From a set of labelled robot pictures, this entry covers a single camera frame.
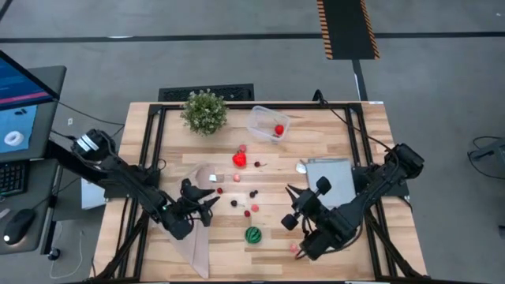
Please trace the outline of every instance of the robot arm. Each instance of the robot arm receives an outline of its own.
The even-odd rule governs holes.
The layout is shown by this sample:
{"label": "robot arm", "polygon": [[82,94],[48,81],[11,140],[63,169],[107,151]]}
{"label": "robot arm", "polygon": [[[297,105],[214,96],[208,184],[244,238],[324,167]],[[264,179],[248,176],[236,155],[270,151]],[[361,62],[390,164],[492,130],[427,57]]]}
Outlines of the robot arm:
{"label": "robot arm", "polygon": [[319,201],[320,194],[326,194],[330,182],[322,177],[317,183],[318,190],[301,190],[290,186],[294,214],[286,215],[282,224],[292,230],[297,219],[303,215],[316,224],[316,229],[300,243],[301,250],[311,260],[317,260],[328,248],[339,250],[356,235],[365,211],[393,185],[401,184],[406,179],[415,178],[422,171],[424,160],[405,144],[396,145],[384,158],[382,166],[370,166],[365,173],[366,188],[351,202],[329,210]]}
{"label": "robot arm", "polygon": [[149,185],[150,169],[128,165],[115,154],[115,148],[115,142],[105,132],[92,129],[75,139],[71,151],[86,167],[105,177],[99,185],[105,190],[120,187],[130,197],[137,198],[149,217],[156,223],[161,222],[176,239],[183,239],[193,230],[192,213],[200,213],[204,226],[210,226],[211,206],[219,197],[203,203],[199,200],[212,194],[214,189],[198,189],[185,179],[181,183],[181,197],[174,200],[163,190]]}

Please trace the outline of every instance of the clear plastic container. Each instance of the clear plastic container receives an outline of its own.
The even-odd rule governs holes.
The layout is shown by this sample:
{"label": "clear plastic container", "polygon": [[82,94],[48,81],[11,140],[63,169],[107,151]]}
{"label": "clear plastic container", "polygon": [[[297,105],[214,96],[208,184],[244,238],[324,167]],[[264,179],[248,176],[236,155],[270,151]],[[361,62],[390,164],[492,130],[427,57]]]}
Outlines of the clear plastic container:
{"label": "clear plastic container", "polygon": [[[275,133],[277,125],[284,126],[284,132],[280,136]],[[289,127],[290,118],[287,115],[262,106],[253,107],[247,119],[248,131],[258,138],[270,140],[274,143],[284,139]]]}

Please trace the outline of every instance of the concrete floor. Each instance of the concrete floor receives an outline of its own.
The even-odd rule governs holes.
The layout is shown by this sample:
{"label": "concrete floor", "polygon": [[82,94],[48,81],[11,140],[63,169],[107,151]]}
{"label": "concrete floor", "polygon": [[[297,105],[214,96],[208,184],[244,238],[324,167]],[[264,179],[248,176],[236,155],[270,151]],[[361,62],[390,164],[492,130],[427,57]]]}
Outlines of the concrete floor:
{"label": "concrete floor", "polygon": [[[368,0],[374,32],[502,32],[500,0]],[[318,32],[308,0],[14,0],[0,22],[0,38],[160,36]],[[426,159],[410,182],[414,218],[433,278],[501,283],[505,241],[505,184],[479,175],[466,152],[475,136],[505,136],[502,95],[505,38],[378,39],[381,59],[362,61],[370,100],[384,101],[396,142]],[[124,121],[133,101],[154,101],[158,89],[254,83],[256,99],[306,100],[320,88],[331,100],[356,100],[350,61],[328,61],[320,39],[156,43],[2,44],[26,67],[65,65],[62,101],[89,114]],[[67,126],[67,118],[74,125]],[[54,128],[79,134],[102,125],[58,108]],[[479,164],[505,176],[492,161]],[[52,280],[38,251],[0,256],[1,283],[80,281],[88,276],[101,222],[64,222],[57,246],[65,255]]]}

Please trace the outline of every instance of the keyboard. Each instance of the keyboard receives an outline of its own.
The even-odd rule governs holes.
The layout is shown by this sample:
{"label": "keyboard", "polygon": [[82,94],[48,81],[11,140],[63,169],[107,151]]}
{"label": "keyboard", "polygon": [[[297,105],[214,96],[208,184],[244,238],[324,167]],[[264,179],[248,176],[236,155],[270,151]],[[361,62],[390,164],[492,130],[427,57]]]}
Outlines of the keyboard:
{"label": "keyboard", "polygon": [[29,161],[0,164],[0,196],[26,192]]}
{"label": "keyboard", "polygon": [[189,98],[190,92],[198,94],[200,90],[211,89],[217,96],[223,96],[226,101],[253,101],[254,87],[252,84],[200,86],[185,88],[160,88],[158,94],[159,102],[185,102]]}

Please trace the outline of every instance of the green ball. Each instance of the green ball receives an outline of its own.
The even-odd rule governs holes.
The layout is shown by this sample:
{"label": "green ball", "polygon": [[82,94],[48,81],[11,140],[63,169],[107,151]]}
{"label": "green ball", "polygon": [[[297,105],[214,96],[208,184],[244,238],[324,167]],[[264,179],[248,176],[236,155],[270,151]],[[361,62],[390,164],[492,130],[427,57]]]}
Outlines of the green ball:
{"label": "green ball", "polygon": [[249,244],[257,244],[261,241],[261,231],[255,226],[247,228],[245,231],[245,240]]}

